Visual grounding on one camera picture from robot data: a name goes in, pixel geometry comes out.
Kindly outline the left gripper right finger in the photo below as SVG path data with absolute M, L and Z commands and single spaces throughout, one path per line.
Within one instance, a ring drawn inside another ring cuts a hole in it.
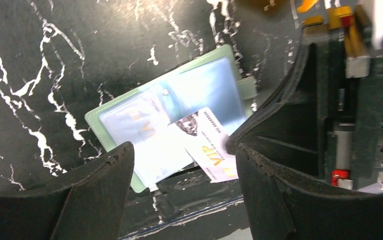
M 245 144 L 236 151 L 255 240 L 383 240 L 383 193 L 332 186 Z

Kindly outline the green card holder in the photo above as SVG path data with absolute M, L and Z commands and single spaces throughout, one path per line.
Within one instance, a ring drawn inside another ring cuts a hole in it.
M 223 45 L 87 112 L 84 118 L 106 151 L 120 144 L 110 138 L 99 115 L 148 90 L 158 94 L 170 124 L 209 107 L 230 132 L 252 114 L 251 105 L 258 94 L 255 79 L 240 77 L 232 47 Z

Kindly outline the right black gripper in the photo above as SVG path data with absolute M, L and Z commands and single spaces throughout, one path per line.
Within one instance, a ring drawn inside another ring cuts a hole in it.
M 383 191 L 383 0 L 323 5 L 301 29 L 297 58 L 279 87 L 226 142 L 323 184 Z

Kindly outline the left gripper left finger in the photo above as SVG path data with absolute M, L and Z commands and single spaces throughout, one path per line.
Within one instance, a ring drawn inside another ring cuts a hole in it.
M 127 141 L 27 190 L 0 192 L 0 240 L 116 240 L 134 156 Z

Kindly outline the white credit card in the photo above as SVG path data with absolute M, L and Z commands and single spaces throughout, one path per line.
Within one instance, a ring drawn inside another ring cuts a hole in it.
M 168 129 L 170 118 L 158 93 L 147 90 L 99 114 L 116 145 L 131 142 L 134 170 L 131 188 L 140 193 L 192 164 L 193 160 Z
M 174 123 L 167 129 L 210 178 L 221 183 L 239 178 L 236 156 L 227 153 L 229 136 L 208 107 L 204 107 Z

